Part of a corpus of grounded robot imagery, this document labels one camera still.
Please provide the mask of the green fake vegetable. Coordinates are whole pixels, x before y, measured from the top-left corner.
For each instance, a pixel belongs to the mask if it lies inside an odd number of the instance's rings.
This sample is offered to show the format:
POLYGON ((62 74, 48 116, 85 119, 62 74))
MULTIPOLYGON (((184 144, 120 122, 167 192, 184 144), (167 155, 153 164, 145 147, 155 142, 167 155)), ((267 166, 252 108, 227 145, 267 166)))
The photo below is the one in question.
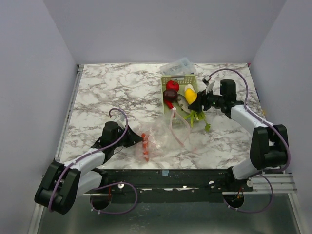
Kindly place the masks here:
MULTIPOLYGON (((193 86, 191 84, 188 84, 185 86, 184 88, 184 91, 187 89, 187 88, 191 88, 194 90, 193 86)), ((190 119, 191 121, 191 127, 193 128, 194 126, 194 121, 204 121, 205 122, 205 131, 208 132, 210 130, 210 127, 211 125, 207 122, 206 120, 206 116, 204 114, 204 112, 200 112, 200 113, 197 113, 195 111, 191 111, 190 114, 188 114, 187 116, 184 117, 184 119, 190 119)))

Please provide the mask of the orange fake carrot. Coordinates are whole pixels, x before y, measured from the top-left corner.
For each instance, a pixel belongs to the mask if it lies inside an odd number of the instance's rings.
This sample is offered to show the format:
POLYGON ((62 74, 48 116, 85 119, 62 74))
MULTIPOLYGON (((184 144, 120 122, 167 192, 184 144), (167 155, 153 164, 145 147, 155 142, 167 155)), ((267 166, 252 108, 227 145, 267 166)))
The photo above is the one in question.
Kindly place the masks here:
POLYGON ((142 145, 143 145, 143 156, 145 158, 145 160, 148 162, 149 161, 149 151, 148 151, 148 145, 149 145, 149 141, 148 141, 148 135, 145 133, 141 134, 141 137, 143 139, 142 145))

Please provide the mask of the yellow fake pepper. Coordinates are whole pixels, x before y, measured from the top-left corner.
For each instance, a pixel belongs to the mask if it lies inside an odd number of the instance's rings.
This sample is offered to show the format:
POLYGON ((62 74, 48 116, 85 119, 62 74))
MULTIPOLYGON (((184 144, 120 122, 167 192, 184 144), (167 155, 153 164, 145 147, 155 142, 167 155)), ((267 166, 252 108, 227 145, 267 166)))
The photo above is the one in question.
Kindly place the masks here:
POLYGON ((185 98, 188 104, 191 105, 197 99, 197 93, 193 89, 187 88, 185 90, 185 98))

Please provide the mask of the grey fake fish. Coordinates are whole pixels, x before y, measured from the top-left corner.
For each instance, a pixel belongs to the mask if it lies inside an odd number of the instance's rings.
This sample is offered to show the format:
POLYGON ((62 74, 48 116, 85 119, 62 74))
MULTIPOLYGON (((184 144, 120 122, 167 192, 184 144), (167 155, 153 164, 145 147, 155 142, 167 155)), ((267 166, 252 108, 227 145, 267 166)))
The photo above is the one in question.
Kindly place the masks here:
POLYGON ((191 110, 188 109, 189 104, 188 104, 186 98, 185 98, 183 95, 178 94, 176 100, 177 100, 177 102, 178 102, 180 108, 181 108, 184 112, 186 112, 186 113, 188 113, 188 114, 191 113, 191 110))

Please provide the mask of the dark purple fake food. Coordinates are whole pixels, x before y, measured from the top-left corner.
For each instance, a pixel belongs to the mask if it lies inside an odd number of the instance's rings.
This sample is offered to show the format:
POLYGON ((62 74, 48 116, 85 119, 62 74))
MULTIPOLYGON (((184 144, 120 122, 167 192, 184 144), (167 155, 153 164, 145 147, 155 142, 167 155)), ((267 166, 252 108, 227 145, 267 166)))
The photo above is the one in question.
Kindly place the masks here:
POLYGON ((163 92, 163 99, 168 100, 170 102, 175 101, 177 99, 177 96, 178 96, 178 92, 173 89, 165 90, 163 92))

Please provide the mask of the red fake chili pepper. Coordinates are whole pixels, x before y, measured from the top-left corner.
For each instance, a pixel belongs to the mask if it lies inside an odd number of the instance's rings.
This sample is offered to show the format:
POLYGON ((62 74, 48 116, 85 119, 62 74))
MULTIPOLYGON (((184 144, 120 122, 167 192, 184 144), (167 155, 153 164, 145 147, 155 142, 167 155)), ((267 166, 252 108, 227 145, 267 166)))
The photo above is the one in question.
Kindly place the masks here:
POLYGON ((168 107, 169 110, 173 109, 173 105, 170 101, 164 100, 164 104, 168 107))

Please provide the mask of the red fake apple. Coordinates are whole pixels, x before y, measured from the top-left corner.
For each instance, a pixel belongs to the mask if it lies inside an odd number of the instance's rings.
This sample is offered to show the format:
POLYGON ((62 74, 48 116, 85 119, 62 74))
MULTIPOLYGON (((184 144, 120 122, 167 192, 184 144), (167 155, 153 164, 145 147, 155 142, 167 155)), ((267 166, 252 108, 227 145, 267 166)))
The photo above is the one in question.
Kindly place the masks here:
POLYGON ((180 90, 179 83, 174 80, 169 80, 166 83, 165 87, 166 87, 166 90, 173 89, 173 90, 176 90, 177 92, 180 90))

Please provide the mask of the clear zip top bag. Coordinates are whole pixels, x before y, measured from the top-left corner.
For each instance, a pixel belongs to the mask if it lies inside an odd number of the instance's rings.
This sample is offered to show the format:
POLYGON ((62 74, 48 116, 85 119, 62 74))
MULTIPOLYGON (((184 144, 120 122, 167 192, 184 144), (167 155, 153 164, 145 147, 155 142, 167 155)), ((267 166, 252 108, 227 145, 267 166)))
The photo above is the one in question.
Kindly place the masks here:
MULTIPOLYGON (((139 124, 135 128, 135 133, 139 136, 142 133, 149 136, 148 151, 150 160, 153 157, 165 156, 175 150, 185 148, 186 141, 191 133, 191 127, 174 107, 151 122, 139 124)), ((145 160, 142 142, 136 145, 135 154, 145 160)))

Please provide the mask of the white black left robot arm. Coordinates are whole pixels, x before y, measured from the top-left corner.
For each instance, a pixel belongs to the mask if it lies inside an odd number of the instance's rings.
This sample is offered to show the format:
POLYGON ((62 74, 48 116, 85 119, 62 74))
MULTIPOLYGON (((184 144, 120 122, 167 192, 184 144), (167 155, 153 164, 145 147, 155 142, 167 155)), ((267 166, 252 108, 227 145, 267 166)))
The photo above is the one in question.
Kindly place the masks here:
POLYGON ((78 196, 93 189, 98 193, 107 189, 107 172, 98 167, 113 156, 116 148, 128 148, 142 141, 130 127, 114 121, 105 123, 102 135, 85 154, 65 163, 54 160, 49 165, 34 201, 53 212, 66 214, 78 196))

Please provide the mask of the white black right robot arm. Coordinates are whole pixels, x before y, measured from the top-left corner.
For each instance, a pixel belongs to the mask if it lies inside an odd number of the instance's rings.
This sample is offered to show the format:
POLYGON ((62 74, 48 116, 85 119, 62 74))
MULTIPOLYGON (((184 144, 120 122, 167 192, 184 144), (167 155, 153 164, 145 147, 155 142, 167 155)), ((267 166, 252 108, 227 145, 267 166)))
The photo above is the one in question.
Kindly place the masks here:
POLYGON ((287 165, 289 159, 288 135, 284 125, 274 125, 254 113, 243 101, 237 100, 236 83, 231 79, 220 82, 220 94, 213 93, 214 81, 203 80, 204 91, 198 92, 190 104, 192 111, 220 109, 228 118, 240 124, 251 136, 249 157, 230 169, 224 185, 235 191, 247 179, 261 170, 287 165))

